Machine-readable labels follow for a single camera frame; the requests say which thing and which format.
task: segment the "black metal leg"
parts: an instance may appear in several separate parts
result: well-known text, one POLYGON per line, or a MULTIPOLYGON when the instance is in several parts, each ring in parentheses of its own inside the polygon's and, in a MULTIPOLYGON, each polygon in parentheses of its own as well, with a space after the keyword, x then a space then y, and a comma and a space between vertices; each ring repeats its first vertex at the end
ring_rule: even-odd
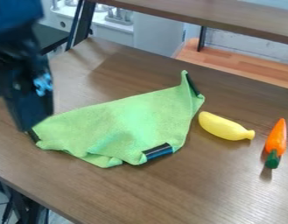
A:
POLYGON ((26 198, 21 193, 3 185, 4 191, 10 199, 3 217, 3 224, 10 218, 11 211, 18 217, 17 224, 48 224, 49 210, 38 202, 26 198))
POLYGON ((77 4, 75 15, 74 15, 74 20, 73 20, 73 23, 72 23, 71 31, 70 31, 70 34, 69 34, 69 37, 68 37, 68 40, 67 40, 66 51, 71 48, 71 45, 73 43, 76 26, 78 24, 78 18, 79 18, 79 15, 81 14, 81 6, 82 6, 82 4, 83 4, 83 0, 79 0, 78 4, 77 4))
POLYGON ((84 2, 74 45, 79 44, 83 39, 86 39, 88 37, 90 25, 92 24, 93 15, 95 12, 95 5, 95 2, 84 2))
POLYGON ((13 207, 18 211, 19 219, 21 223, 27 224, 28 221, 28 213, 27 213, 27 206, 23 200, 22 195, 19 192, 11 189, 11 197, 12 197, 12 204, 13 207))
POLYGON ((200 28, 200 38, 199 38, 199 44, 198 44, 198 49, 197 49, 198 52, 200 52, 200 50, 205 45, 206 31, 207 31, 207 27, 206 26, 202 26, 200 28))

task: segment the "plastic toy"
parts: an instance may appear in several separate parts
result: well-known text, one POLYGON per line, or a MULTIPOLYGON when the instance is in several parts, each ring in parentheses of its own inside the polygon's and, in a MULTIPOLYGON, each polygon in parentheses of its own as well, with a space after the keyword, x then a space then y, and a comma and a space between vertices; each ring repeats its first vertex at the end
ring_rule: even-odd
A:
POLYGON ((242 125, 206 111, 199 114, 200 126, 209 133, 230 141, 237 141, 255 137, 254 130, 246 130, 242 125))

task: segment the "orange carrot toy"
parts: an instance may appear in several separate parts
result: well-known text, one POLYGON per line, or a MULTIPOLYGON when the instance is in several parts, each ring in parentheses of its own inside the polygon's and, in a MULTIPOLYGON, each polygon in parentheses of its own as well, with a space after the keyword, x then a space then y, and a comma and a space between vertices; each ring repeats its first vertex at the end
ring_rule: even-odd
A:
POLYGON ((287 128, 284 118, 278 120, 276 126, 271 131, 265 144, 265 150, 269 153, 265 166, 276 169, 280 162, 281 156, 286 151, 287 128))

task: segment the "wooden shelf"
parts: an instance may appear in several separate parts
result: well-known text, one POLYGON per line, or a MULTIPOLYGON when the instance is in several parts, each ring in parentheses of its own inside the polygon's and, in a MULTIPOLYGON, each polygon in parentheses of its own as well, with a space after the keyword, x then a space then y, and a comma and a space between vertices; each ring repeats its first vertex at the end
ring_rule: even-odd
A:
POLYGON ((276 120, 288 124, 288 89, 99 39, 56 57, 51 69, 57 113, 176 86, 186 69, 206 96, 202 110, 255 129, 256 139, 222 140, 196 116, 176 154, 104 170, 37 149, 0 99, 0 180, 7 185, 75 223, 251 223, 258 214, 262 223, 288 223, 288 209, 276 212, 276 205, 288 208, 288 153, 273 173, 277 181, 265 183, 270 175, 260 161, 276 120))
POLYGON ((238 0, 93 0, 288 44, 288 10, 238 0))

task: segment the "tile floor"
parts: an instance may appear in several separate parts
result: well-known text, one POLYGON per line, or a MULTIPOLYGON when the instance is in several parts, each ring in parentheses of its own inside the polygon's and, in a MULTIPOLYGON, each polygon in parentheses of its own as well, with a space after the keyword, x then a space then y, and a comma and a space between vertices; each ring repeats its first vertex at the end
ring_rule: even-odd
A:
MULTIPOLYGON (((0 223, 2 221, 2 216, 4 214, 4 209, 8 202, 8 198, 0 192, 0 223)), ((65 218, 59 216, 58 214, 50 211, 49 213, 49 224, 73 224, 71 221, 66 220, 65 218)), ((16 224, 18 221, 16 215, 14 213, 11 214, 9 222, 7 224, 16 224)))

